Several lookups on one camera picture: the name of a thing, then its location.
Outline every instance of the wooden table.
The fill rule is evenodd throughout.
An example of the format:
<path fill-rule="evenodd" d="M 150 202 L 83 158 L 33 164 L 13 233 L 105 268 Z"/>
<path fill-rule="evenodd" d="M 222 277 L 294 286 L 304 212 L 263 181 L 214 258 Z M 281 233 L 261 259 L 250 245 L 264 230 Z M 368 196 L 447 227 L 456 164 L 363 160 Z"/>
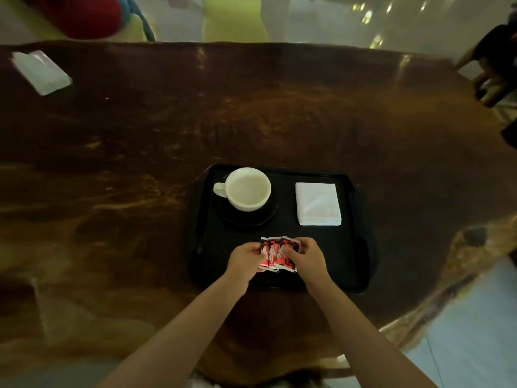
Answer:
<path fill-rule="evenodd" d="M 10 64 L 15 49 L 44 51 L 74 85 L 39 97 Z M 490 247 L 461 231 L 517 212 L 517 152 L 446 59 L 55 42 L 1 47 L 0 85 L 3 373 L 122 358 L 194 299 L 179 250 L 187 191 L 216 162 L 358 183 L 381 260 L 368 291 L 351 297 L 401 347 L 517 245 L 511 217 L 481 228 Z M 249 293 L 198 368 L 246 385 L 300 368 L 340 372 L 339 355 L 308 294 Z"/>

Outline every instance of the folded napkin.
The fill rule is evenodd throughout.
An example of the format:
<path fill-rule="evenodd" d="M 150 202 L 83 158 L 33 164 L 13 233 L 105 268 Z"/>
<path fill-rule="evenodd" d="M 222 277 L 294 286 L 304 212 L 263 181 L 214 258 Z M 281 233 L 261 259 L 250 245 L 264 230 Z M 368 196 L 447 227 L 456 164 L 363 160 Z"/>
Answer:
<path fill-rule="evenodd" d="M 339 226 L 338 193 L 333 183 L 297 182 L 296 211 L 302 226 Z"/>

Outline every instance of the finger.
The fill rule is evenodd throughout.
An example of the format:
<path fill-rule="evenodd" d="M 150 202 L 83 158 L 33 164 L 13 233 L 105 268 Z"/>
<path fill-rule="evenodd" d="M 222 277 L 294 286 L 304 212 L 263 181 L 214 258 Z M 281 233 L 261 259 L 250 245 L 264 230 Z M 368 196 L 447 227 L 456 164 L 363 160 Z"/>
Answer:
<path fill-rule="evenodd" d="M 298 237 L 296 239 L 301 242 L 301 246 L 306 247 L 307 249 L 310 249 L 313 246 L 318 246 L 317 242 L 310 237 Z"/>
<path fill-rule="evenodd" d="M 248 242 L 241 245 L 241 247 L 244 252 L 253 252 L 254 250 L 260 250 L 260 242 Z"/>
<path fill-rule="evenodd" d="M 285 254 L 288 257 L 288 259 L 294 261 L 295 264 L 300 258 L 300 254 L 295 252 L 294 249 L 291 248 L 283 248 L 282 253 Z"/>

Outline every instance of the black tray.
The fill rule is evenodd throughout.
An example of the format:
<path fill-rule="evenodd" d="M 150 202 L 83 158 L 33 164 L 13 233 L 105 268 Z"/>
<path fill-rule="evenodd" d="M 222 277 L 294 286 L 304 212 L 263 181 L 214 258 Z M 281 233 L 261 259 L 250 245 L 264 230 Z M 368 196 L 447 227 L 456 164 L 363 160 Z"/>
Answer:
<path fill-rule="evenodd" d="M 372 232 L 364 221 L 363 196 L 346 175 L 258 168 L 271 181 L 272 193 L 264 206 L 266 211 L 236 213 L 230 210 L 233 207 L 226 199 L 217 196 L 212 188 L 216 182 L 223 182 L 229 173 L 238 168 L 240 166 L 214 164 L 192 184 L 182 251 L 189 274 L 195 283 L 208 287 L 217 280 L 226 270 L 229 255 L 236 246 L 260 241 L 261 236 L 287 235 L 314 238 L 325 254 L 331 278 L 342 290 L 366 290 L 377 267 L 378 255 Z M 341 209 L 341 225 L 301 226 L 296 215 L 296 182 L 335 183 Z M 239 215 L 246 214 L 250 215 L 248 225 L 237 225 L 236 222 L 242 220 Z M 287 271 L 260 273 L 250 282 L 250 288 L 271 287 L 302 290 L 305 284 L 297 273 Z"/>

